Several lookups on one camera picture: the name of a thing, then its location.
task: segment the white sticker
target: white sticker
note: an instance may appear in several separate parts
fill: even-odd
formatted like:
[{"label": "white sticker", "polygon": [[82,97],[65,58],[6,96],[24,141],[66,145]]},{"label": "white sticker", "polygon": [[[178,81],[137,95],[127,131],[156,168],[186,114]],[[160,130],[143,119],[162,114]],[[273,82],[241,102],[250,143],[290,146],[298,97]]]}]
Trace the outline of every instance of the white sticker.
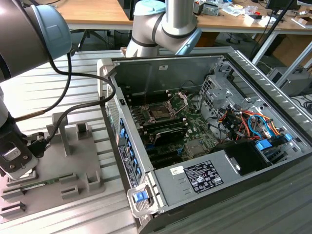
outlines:
[{"label": "white sticker", "polygon": [[170,171],[173,176],[184,172],[183,166],[170,168]]},{"label": "white sticker", "polygon": [[160,71],[167,70],[167,69],[168,69],[168,65],[159,66]]}]

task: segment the wire bundle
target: wire bundle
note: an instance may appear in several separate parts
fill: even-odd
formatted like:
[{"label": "wire bundle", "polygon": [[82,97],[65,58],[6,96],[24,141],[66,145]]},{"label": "wire bundle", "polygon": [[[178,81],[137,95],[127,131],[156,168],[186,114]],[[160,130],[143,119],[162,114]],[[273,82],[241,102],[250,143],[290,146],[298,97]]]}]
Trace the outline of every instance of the wire bundle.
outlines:
[{"label": "wire bundle", "polygon": [[298,99],[295,99],[295,97],[291,99],[297,101],[302,108],[306,109],[307,112],[312,115],[312,100],[308,99],[306,95],[303,95],[303,98],[301,98],[302,100],[306,100],[303,104]]},{"label": "wire bundle", "polygon": [[[239,140],[241,138],[249,138],[251,140],[259,140],[259,139],[266,138],[266,136],[263,136],[263,134],[261,134],[262,127],[259,124],[259,120],[261,120],[263,122],[268,133],[272,137],[276,137],[276,136],[280,135],[279,131],[274,126],[273,120],[270,119],[269,117],[261,114],[261,113],[254,113],[252,111],[240,110],[239,112],[241,114],[239,117],[238,115],[233,114],[233,112],[238,112],[238,111],[229,111],[228,110],[225,113],[225,115],[218,120],[218,122],[220,124],[221,123],[224,124],[224,122],[226,124],[229,124],[231,122],[234,124],[234,127],[231,127],[231,130],[230,130],[230,132],[232,132],[232,133],[229,134],[229,139],[231,139],[231,140]],[[230,116],[232,116],[232,120],[230,119],[230,122],[229,122],[228,120],[226,120],[226,118],[230,117]]]},{"label": "wire bundle", "polygon": [[271,136],[276,137],[276,136],[280,135],[280,133],[278,132],[278,130],[274,126],[273,121],[268,123],[268,120],[271,120],[269,117],[264,116],[261,113],[253,113],[251,111],[242,111],[242,113],[245,113],[245,114],[250,116],[249,119],[248,119],[248,126],[249,126],[250,130],[253,133],[257,134],[260,137],[260,139],[262,139],[261,134],[259,134],[258,132],[254,131],[253,128],[251,127],[251,119],[252,119],[252,117],[258,117],[259,119],[261,119],[264,122],[264,124],[265,124],[265,126],[266,126],[266,128],[267,128],[267,130],[268,130],[268,132],[270,133]]}]

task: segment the clutter on desk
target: clutter on desk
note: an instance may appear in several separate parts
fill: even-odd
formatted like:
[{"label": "clutter on desk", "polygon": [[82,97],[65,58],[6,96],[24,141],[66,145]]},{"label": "clutter on desk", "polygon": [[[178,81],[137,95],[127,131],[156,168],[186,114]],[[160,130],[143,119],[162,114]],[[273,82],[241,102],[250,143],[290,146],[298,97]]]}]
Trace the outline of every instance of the clutter on desk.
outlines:
[{"label": "clutter on desk", "polygon": [[292,20],[301,27],[312,28],[312,7],[302,6],[298,12],[298,15]]},{"label": "clutter on desk", "polygon": [[259,23],[262,19],[260,15],[245,15],[244,23],[245,25],[252,25],[254,23]]},{"label": "clutter on desk", "polygon": [[262,27],[266,27],[267,25],[272,26],[275,23],[275,21],[276,21],[276,19],[274,17],[263,16],[258,24],[260,24]]},{"label": "clutter on desk", "polygon": [[193,12],[196,15],[204,14],[210,16],[218,16],[219,10],[230,14],[232,16],[239,16],[239,15],[258,15],[256,20],[252,18],[247,18],[246,23],[258,23],[260,12],[258,12],[257,6],[246,6],[243,7],[239,4],[234,4],[232,1],[227,0],[195,0],[194,1],[194,9]]}]

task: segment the warning label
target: warning label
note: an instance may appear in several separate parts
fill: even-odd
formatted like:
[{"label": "warning label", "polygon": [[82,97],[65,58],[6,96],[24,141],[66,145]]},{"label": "warning label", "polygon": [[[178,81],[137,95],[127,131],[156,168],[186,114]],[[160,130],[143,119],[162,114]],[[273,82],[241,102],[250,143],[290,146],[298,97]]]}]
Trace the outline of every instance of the warning label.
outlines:
[{"label": "warning label", "polygon": [[192,184],[194,191],[198,194],[223,184],[221,177],[211,161],[184,168],[184,172]]}]

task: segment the power supply label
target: power supply label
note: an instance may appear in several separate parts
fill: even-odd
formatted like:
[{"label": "power supply label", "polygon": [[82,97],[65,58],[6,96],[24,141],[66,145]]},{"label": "power supply label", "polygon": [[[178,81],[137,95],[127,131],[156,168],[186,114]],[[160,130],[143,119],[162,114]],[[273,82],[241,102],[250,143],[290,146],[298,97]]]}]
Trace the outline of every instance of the power supply label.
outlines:
[{"label": "power supply label", "polygon": [[128,158],[127,151],[126,151],[124,146],[120,146],[120,147],[118,147],[118,149],[119,149],[120,156],[121,156],[121,159],[123,162],[123,166],[126,170],[130,185],[132,188],[135,188],[137,186],[137,180],[136,180],[135,174],[133,173],[133,169],[131,167],[131,161]]},{"label": "power supply label", "polygon": [[223,184],[222,178],[211,161],[202,162],[192,167],[184,168],[184,172],[195,193],[198,194]]}]

